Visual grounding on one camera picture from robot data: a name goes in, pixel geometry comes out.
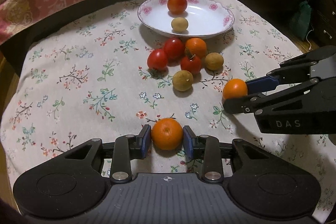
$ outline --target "wooden drawer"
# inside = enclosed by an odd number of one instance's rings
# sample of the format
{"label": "wooden drawer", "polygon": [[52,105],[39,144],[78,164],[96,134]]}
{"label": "wooden drawer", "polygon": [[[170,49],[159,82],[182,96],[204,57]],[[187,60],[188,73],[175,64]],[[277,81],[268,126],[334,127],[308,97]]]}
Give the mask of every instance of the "wooden drawer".
{"label": "wooden drawer", "polygon": [[328,24],[336,28],[336,2],[334,0],[309,0],[309,5]]}
{"label": "wooden drawer", "polygon": [[314,28],[314,35],[318,39],[319,46],[336,45],[336,29],[316,11],[312,12],[311,25]]}

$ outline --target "dark grip surface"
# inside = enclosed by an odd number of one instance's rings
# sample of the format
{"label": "dark grip surface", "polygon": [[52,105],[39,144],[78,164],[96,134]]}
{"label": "dark grip surface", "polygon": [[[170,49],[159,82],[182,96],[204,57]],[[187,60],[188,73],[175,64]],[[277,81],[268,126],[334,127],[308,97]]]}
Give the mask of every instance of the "dark grip surface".
{"label": "dark grip surface", "polygon": [[239,209],[223,187],[200,181],[196,174],[138,174],[114,185],[103,202],[78,217],[32,223],[59,224],[313,224],[309,217],[269,221]]}

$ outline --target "tomato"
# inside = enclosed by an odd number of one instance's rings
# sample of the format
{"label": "tomato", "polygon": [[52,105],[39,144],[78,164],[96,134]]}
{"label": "tomato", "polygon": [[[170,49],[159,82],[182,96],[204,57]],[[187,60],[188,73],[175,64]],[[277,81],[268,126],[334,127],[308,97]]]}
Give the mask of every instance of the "tomato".
{"label": "tomato", "polygon": [[184,44],[176,37],[169,38],[165,41],[163,50],[169,60],[178,60],[184,54]]}
{"label": "tomato", "polygon": [[147,59],[147,66],[149,69],[165,70],[167,67],[167,63],[167,55],[161,48],[152,51]]}
{"label": "tomato", "polygon": [[201,71],[201,68],[202,61],[197,55],[194,55],[192,58],[185,56],[181,60],[181,70],[187,70],[193,75],[198,74]]}
{"label": "tomato", "polygon": [[168,10],[174,15],[182,14],[187,9],[187,6],[187,0],[168,0],[167,2]]}
{"label": "tomato", "polygon": [[248,93],[246,83],[241,79],[231,79],[223,89],[223,98],[240,98]]}

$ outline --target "fruit pile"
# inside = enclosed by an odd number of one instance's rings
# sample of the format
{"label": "fruit pile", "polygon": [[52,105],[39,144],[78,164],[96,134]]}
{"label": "fruit pile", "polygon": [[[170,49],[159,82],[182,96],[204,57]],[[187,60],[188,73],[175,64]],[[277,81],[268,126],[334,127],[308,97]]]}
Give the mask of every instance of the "fruit pile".
{"label": "fruit pile", "polygon": [[[187,0],[168,0],[167,7],[172,15],[182,14],[188,7]],[[189,23],[184,17],[176,17],[171,22],[174,32],[184,32],[187,30]]]}
{"label": "fruit pile", "polygon": [[173,87],[178,91],[189,90],[194,82],[194,76],[200,73],[202,59],[209,70],[219,70],[224,63],[223,57],[212,52],[207,55],[207,45],[200,38],[191,38],[185,44],[178,38],[169,38],[163,48],[151,52],[147,59],[149,69],[164,71],[168,61],[179,61],[181,71],[173,76]]}

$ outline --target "compass logo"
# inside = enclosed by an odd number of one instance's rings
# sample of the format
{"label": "compass logo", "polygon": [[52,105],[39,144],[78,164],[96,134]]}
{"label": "compass logo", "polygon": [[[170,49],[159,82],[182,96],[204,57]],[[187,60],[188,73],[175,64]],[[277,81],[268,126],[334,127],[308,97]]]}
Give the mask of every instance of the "compass logo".
{"label": "compass logo", "polygon": [[167,177],[164,177],[163,180],[169,182],[169,181],[173,180],[173,178],[167,176]]}

